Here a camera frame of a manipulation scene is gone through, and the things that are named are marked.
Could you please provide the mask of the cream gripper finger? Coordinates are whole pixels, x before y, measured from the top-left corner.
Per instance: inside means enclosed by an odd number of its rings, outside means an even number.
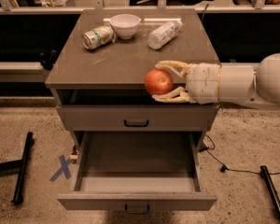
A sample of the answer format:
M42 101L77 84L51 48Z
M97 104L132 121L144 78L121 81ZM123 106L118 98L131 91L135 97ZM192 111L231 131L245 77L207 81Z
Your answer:
M154 94L152 98L161 103L172 103L172 104L181 104L181 103L191 103L195 104L196 100L192 98L185 88L178 87L173 91L170 91L166 94L157 95Z
M185 78L189 71L193 68L192 63L183 63L180 61L160 61L155 67L157 69L169 69L177 76Z

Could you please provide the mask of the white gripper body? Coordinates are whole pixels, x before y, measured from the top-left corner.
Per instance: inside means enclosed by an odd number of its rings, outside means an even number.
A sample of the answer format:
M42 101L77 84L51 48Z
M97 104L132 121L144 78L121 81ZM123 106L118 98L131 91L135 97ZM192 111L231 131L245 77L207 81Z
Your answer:
M186 76L189 97L200 105L218 102L218 77L221 66L211 63L194 64Z

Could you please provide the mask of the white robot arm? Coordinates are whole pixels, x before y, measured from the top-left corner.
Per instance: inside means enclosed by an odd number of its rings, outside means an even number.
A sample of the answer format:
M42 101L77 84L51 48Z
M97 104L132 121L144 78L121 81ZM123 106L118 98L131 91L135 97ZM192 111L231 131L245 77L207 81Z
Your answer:
M280 53L263 59L258 66L237 63L182 63L161 61L160 69L169 69L185 80L166 94L153 96L163 103L232 103L250 108L280 109Z

